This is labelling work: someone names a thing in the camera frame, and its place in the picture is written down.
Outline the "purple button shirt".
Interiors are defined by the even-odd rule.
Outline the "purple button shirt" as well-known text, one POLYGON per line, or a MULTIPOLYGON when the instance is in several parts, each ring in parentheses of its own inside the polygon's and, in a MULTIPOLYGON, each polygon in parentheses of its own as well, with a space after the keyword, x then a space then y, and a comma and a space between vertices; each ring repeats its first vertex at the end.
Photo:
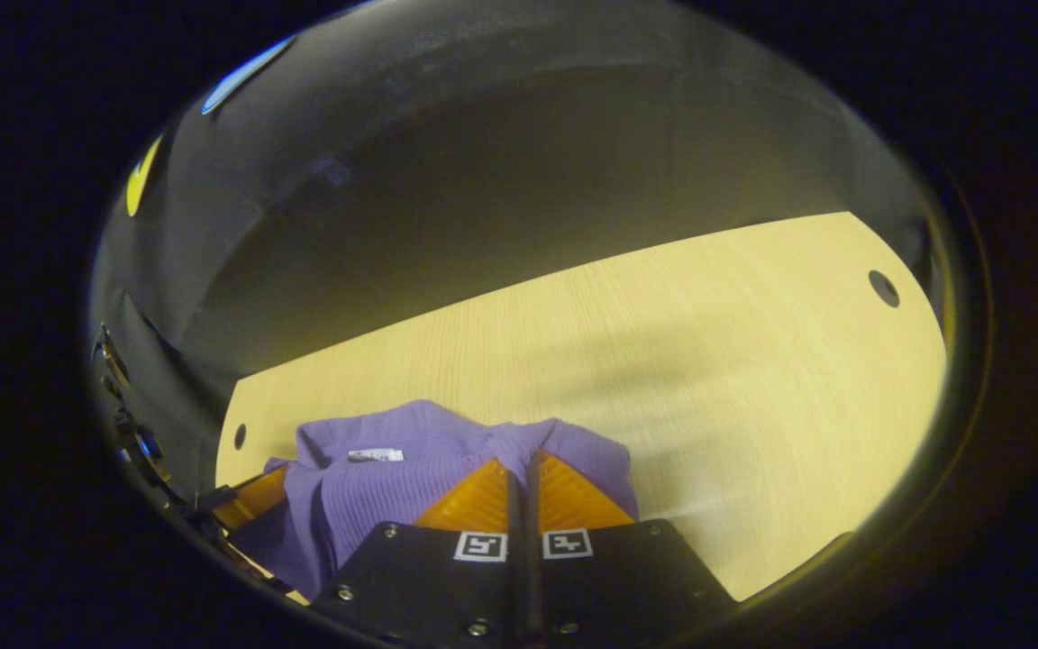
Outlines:
POLYGON ((296 456, 271 459, 280 501, 228 535, 264 571, 315 599, 378 525, 502 534, 508 476, 566 501, 553 530, 630 525, 640 518, 629 448, 551 418, 485 425, 432 401, 301 424, 296 456))

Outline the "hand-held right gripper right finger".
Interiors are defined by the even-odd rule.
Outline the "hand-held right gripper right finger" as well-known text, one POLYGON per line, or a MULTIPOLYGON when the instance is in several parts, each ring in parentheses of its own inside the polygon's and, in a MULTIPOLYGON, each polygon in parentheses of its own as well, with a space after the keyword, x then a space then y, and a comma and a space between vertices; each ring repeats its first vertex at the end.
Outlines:
POLYGON ((526 502, 532 644, 691 644, 736 609, 668 520, 634 520, 553 453, 536 453, 526 502))

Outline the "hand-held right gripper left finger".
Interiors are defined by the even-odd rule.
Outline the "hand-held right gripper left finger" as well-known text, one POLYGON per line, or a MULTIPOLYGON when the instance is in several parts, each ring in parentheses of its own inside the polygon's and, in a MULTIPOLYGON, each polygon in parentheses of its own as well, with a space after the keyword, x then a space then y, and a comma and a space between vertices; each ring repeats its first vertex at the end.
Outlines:
POLYGON ((408 525, 372 528, 312 609, 379 645, 503 645, 522 489, 491 460, 408 525))

